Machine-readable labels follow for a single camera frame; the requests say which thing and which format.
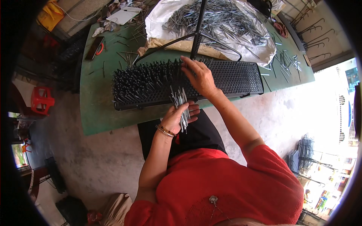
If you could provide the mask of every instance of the mobile phone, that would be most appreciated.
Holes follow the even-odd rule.
[[[93,60],[94,56],[96,55],[96,52],[98,50],[98,47],[103,42],[104,36],[98,36],[94,40],[92,46],[90,47],[87,56],[85,57],[86,60]]]

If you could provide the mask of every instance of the red sweater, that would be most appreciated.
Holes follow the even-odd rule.
[[[266,145],[254,148],[248,166],[219,150],[196,149],[172,158],[156,190],[157,203],[135,201],[125,226],[214,225],[252,218],[266,225],[295,224],[303,187],[287,164]],[[218,209],[210,196],[216,196]]]

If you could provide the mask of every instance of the black bag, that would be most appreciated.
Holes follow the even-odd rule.
[[[269,0],[247,0],[254,8],[264,14],[266,17],[270,17],[272,13],[272,3]]]

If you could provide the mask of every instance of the black pants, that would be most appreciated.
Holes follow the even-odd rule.
[[[178,133],[179,144],[175,142],[177,137],[172,139],[168,159],[171,159],[184,151],[197,148],[217,149],[226,153],[224,143],[219,132],[210,121],[204,110],[201,109],[200,114],[197,117],[198,119],[195,122],[192,122],[187,126],[187,134],[185,132],[181,133],[181,131]],[[160,123],[161,120],[156,119],[137,125],[142,144],[143,158],[145,160],[150,152],[153,136],[157,131],[156,125]]]

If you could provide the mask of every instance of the concrete floor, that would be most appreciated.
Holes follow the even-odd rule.
[[[234,104],[265,143],[284,158],[307,132],[338,138],[335,92],[321,91],[323,82],[319,79]],[[84,136],[79,95],[68,92],[54,96],[56,105],[50,116],[31,127],[30,165],[42,166],[45,158],[54,156],[68,194],[82,199],[88,209],[99,208],[115,192],[129,193],[134,199],[144,163],[137,125]],[[205,112],[218,129],[230,158],[246,165],[217,110],[209,107]]]

